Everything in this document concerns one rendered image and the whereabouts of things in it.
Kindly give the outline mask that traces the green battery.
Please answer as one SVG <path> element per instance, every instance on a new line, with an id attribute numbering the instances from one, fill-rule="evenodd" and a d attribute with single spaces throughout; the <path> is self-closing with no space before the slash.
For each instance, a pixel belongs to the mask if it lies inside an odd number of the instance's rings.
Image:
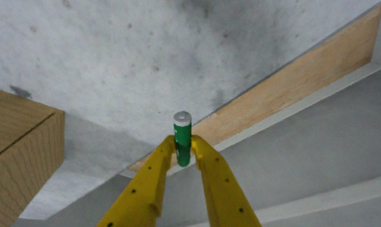
<path id="1" fill-rule="evenodd" d="M 177 163 L 187 167 L 191 162 L 191 114 L 186 111 L 174 115 Z"/>

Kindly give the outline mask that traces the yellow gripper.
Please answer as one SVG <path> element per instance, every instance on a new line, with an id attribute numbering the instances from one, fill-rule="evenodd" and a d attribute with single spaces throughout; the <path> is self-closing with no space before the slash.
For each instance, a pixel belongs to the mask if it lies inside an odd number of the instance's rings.
<path id="1" fill-rule="evenodd" d="M 96 227 L 156 227 L 175 153 L 175 135 L 169 135 Z M 191 135 L 191 153 L 201 172 L 209 227 L 262 227 L 226 159 L 199 135 Z"/>

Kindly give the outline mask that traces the tan wooden chest of drawers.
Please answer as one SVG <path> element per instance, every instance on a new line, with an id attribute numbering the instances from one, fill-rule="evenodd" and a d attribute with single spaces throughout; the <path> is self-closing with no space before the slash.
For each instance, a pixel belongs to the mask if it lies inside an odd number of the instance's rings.
<path id="1" fill-rule="evenodd" d="M 0 154 L 0 227 L 10 227 L 64 160 L 64 112 L 4 90 L 55 113 Z"/>

